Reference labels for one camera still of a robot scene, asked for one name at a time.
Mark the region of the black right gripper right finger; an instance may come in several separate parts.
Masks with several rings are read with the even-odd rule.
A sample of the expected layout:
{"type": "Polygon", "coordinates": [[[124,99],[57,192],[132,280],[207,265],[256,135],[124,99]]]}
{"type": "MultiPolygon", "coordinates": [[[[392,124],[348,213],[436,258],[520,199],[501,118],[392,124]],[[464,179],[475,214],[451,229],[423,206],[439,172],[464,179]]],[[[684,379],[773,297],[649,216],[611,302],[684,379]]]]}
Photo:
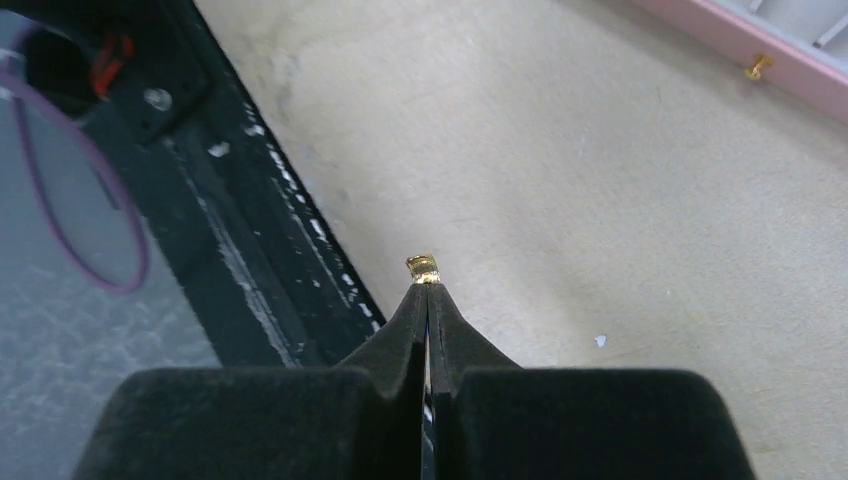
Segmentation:
{"type": "Polygon", "coordinates": [[[730,412],[680,369],[522,368],[427,289],[440,479],[751,479],[730,412]]]}

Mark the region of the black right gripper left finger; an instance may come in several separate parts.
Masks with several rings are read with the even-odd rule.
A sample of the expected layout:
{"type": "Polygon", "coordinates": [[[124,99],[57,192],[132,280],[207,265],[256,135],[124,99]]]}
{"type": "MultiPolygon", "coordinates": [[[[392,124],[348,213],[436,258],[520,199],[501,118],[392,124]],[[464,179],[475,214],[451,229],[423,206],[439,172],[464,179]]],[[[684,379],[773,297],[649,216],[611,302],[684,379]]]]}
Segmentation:
{"type": "Polygon", "coordinates": [[[153,369],[114,392],[77,479],[418,479],[428,290],[340,364],[153,369]]]}

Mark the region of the small gold earring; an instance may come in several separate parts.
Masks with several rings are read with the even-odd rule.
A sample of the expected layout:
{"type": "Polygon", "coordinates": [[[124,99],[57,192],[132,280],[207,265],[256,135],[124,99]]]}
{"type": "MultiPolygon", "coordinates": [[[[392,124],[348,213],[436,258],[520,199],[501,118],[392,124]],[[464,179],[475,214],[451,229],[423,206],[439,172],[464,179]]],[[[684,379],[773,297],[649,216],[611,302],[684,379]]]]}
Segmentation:
{"type": "Polygon", "coordinates": [[[440,271],[431,254],[415,255],[406,259],[406,266],[414,284],[439,284],[440,271]]]}

